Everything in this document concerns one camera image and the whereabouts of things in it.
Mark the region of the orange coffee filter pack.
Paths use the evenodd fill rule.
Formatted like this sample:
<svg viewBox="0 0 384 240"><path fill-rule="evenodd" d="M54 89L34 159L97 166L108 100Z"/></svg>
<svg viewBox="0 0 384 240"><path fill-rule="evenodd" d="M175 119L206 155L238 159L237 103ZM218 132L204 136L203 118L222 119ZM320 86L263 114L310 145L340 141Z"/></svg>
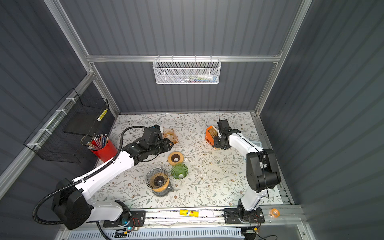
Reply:
<svg viewBox="0 0 384 240"><path fill-rule="evenodd" d="M214 138L218 136L218 130L214 126L210 126L206 129L205 140L214 147Z"/></svg>

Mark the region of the grey glass dripper cone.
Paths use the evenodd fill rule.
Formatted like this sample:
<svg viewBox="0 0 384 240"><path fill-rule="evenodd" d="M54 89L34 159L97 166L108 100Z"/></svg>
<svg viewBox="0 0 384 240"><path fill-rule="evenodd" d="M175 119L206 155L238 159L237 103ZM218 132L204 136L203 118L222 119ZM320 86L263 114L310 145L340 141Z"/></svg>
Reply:
<svg viewBox="0 0 384 240"><path fill-rule="evenodd" d="M163 167L153 168L146 175L146 184L151 189L163 186L167 180L169 180L169 174Z"/></svg>

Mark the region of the wooden dripper ring base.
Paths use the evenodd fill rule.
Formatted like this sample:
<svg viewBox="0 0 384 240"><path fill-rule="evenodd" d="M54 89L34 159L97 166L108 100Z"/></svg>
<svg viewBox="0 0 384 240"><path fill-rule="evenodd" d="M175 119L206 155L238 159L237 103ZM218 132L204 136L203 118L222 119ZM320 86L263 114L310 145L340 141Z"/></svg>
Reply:
<svg viewBox="0 0 384 240"><path fill-rule="evenodd" d="M155 193L161 193L161 192L167 191L169 184L170 184L170 182L167 181L163 186L161 186L159 188L152 189L152 191Z"/></svg>

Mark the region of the clear grey glass carafe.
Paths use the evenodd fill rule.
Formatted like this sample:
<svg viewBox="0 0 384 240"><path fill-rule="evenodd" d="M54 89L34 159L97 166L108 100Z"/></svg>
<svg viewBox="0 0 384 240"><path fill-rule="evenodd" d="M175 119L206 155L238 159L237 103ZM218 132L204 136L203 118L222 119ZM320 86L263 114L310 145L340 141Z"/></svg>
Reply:
<svg viewBox="0 0 384 240"><path fill-rule="evenodd" d="M167 182L162 187L160 187L159 189L152 189L153 194L157 197L164 197L168 193L171 193L174 191L175 191L175 189L174 189L172 183L170 182L170 180L167 180Z"/></svg>

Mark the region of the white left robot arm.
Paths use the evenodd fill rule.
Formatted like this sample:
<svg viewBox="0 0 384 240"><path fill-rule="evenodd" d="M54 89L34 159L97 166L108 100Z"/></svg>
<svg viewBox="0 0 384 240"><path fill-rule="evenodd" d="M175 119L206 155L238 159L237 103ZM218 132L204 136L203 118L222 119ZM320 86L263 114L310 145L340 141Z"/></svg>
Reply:
<svg viewBox="0 0 384 240"><path fill-rule="evenodd" d="M116 176L148 161L150 156L156 157L172 149L173 142L163 138L160 126L144 127L143 130L142 137L125 146L120 145L112 159L73 179L73 187L54 196L52 210L67 229L73 230L84 223L98 221L118 222L120 226L131 224L130 210L122 201L98 204L91 198Z"/></svg>

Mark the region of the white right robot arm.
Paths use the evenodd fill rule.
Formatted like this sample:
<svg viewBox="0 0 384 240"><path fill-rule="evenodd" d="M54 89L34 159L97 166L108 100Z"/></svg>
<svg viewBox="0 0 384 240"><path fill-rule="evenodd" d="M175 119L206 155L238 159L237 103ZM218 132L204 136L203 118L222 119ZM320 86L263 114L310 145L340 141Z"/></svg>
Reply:
<svg viewBox="0 0 384 240"><path fill-rule="evenodd" d="M269 197L272 190L281 182L277 159L272 149L263 149L248 140L238 129L232 129L227 120L217 122L218 136L214 137L214 147L222 150L235 148L246 159L246 179L248 189L239 200L234 217L243 223L264 223L264 214L259 204Z"/></svg>

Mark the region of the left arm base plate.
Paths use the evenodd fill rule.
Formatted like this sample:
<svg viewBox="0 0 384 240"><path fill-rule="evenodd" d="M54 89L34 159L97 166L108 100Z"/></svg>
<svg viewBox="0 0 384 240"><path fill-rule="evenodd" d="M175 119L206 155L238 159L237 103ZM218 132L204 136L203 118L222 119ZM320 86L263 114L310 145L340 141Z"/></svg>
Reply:
<svg viewBox="0 0 384 240"><path fill-rule="evenodd" d="M123 214L116 221L104 221L104 228L114 227L143 227L146 219L146 211L130 211Z"/></svg>

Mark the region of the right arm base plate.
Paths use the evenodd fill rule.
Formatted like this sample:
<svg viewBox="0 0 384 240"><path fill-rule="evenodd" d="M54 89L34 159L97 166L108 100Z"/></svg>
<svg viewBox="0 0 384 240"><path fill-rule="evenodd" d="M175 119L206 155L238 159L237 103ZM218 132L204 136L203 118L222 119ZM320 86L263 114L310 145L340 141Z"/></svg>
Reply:
<svg viewBox="0 0 384 240"><path fill-rule="evenodd" d="M240 208L225 208L222 210L225 223L230 224L263 224L265 217L261 208L252 211L241 210Z"/></svg>

